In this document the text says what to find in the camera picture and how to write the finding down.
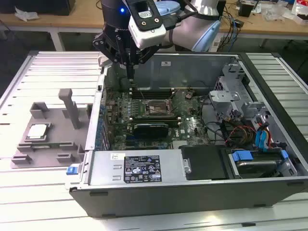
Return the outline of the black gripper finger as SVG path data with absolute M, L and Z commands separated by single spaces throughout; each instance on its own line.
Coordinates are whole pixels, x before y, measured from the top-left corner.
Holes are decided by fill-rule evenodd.
M 131 36 L 127 33 L 100 33 L 94 39 L 93 46 L 113 63 L 120 64 L 126 70 L 127 78 L 132 81 Z
M 134 66 L 139 64 L 144 64 L 147 62 L 157 51 L 159 50 L 159 45 L 154 45 L 148 48 L 140 49 L 136 45 L 131 47 L 131 83 L 134 82 Z

